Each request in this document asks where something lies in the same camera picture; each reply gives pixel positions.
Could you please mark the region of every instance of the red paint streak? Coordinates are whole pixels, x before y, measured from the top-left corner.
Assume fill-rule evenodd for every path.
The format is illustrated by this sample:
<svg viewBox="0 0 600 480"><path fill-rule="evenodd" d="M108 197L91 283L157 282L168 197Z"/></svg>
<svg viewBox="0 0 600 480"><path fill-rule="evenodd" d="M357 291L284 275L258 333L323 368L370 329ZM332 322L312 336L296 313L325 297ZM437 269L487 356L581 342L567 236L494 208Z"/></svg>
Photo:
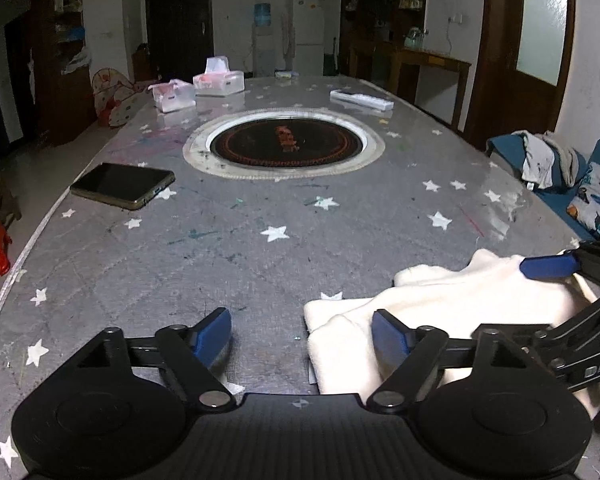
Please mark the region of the red paint streak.
<svg viewBox="0 0 600 480"><path fill-rule="evenodd" d="M469 222L471 222L471 225L475 227L475 230L476 230L476 231L478 231L478 233L480 234L480 236L481 236L482 238L484 238L484 233L483 233L483 232L480 230L480 228L478 227L478 224L477 224L477 223L475 223L475 222L472 220L472 218L471 218L471 217L470 217L470 216L469 216L467 213L465 213L465 212L464 212L464 209L462 209L460 206L458 206L458 209L459 209L460 211L462 211L462 214L463 214L464 216L466 216L466 219L467 219Z"/></svg>

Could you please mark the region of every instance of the beige garment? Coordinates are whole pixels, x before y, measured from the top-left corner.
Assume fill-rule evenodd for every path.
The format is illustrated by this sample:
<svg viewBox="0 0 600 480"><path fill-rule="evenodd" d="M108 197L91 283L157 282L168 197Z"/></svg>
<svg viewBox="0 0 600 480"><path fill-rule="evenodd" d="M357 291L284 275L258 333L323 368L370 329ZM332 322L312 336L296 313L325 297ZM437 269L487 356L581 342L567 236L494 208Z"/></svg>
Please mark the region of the beige garment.
<svg viewBox="0 0 600 480"><path fill-rule="evenodd" d="M409 327L433 325L452 338L470 338L481 323L557 326L596 299L579 276L559 283L528 280L520 272L522 260L480 249L458 272L411 267L398 272L395 286L374 298L307 303L309 356L320 392L357 392L366 400L381 384L370 330L373 313L380 308ZM443 383L469 373L447 370ZM597 406L585 393L578 398L593 416Z"/></svg>

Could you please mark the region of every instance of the white circular rim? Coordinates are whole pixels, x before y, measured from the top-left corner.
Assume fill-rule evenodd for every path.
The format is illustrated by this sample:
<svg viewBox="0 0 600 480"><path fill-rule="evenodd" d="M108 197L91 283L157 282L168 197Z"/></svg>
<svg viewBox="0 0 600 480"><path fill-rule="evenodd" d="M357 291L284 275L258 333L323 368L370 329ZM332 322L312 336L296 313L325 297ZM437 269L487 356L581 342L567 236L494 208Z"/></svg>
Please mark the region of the white circular rim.
<svg viewBox="0 0 600 480"><path fill-rule="evenodd" d="M221 133L238 124L262 119L314 119L337 124L355 134L362 142L362 151L347 160L307 168L258 168L244 166L217 156L211 143ZM367 124L340 112L326 108L263 108L229 114L200 126L185 143L182 154L197 170L225 178L245 180L284 180L349 173L371 164L384 152L384 140Z"/></svg>

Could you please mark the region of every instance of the desk leg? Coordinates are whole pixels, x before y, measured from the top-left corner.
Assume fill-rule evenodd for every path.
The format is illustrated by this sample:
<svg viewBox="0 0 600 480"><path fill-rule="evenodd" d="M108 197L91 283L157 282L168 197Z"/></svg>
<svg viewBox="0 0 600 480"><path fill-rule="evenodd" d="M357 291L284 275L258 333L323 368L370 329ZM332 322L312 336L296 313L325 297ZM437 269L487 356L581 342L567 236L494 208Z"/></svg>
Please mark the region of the desk leg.
<svg viewBox="0 0 600 480"><path fill-rule="evenodd" d="M357 77L358 73L358 54L355 49L349 49L349 77Z"/></svg>
<svg viewBox="0 0 600 480"><path fill-rule="evenodd" d="M454 105L454 116L451 119L451 127L457 131L460 124L460 114L462 113L462 103L464 102L464 93L466 92L466 80L469 71L461 70L458 73L458 91L456 92L456 104Z"/></svg>
<svg viewBox="0 0 600 480"><path fill-rule="evenodd" d="M402 67L402 61L398 54L391 56L391 72L389 74L388 91L393 95L398 95L398 85L400 83L400 68Z"/></svg>

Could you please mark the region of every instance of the refrigerator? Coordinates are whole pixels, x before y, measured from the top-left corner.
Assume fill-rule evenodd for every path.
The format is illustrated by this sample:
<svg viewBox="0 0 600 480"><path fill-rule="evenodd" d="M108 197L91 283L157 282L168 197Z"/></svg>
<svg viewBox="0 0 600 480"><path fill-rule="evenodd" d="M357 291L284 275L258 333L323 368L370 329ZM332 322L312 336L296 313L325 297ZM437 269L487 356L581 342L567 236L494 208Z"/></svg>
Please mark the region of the refrigerator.
<svg viewBox="0 0 600 480"><path fill-rule="evenodd" d="M322 75L324 0L287 0L290 44L286 68L300 75Z"/></svg>

